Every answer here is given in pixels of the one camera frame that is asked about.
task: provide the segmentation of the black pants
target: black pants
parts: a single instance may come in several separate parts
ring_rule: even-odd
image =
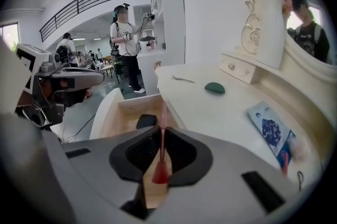
[[[140,90],[141,87],[137,79],[137,56],[122,56],[122,61],[125,64],[127,70],[129,85],[132,86],[133,90]]]

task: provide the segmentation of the red object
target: red object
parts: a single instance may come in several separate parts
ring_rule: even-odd
[[[282,172],[285,176],[288,175],[288,153],[285,153],[284,156],[283,156]]]
[[[164,147],[164,140],[165,140],[165,128],[167,127],[167,111],[166,111],[166,102],[163,101],[162,106],[162,122],[161,122],[161,129],[162,129],[162,137],[161,137],[161,146],[160,146],[160,154],[159,154],[159,162],[157,163],[156,169],[154,170],[154,174],[152,177],[152,183],[155,184],[167,184],[169,173],[167,170],[167,165],[165,161],[165,147]]]

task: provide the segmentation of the drawer knob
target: drawer knob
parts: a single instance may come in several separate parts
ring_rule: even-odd
[[[228,64],[228,68],[229,68],[229,70],[234,70],[235,69],[235,65],[233,63],[229,63]]]

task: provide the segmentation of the white bookshelf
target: white bookshelf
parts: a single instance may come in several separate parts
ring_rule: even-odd
[[[184,0],[151,0],[151,9],[155,15],[152,23],[160,52],[141,51],[137,57],[147,95],[158,93],[155,62],[160,60],[162,66],[185,63]]]

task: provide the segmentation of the green oval object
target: green oval object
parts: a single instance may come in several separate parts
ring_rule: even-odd
[[[222,85],[220,85],[219,83],[216,83],[216,82],[208,83],[205,86],[205,89],[208,90],[208,91],[214,92],[214,93],[225,94],[225,88]]]

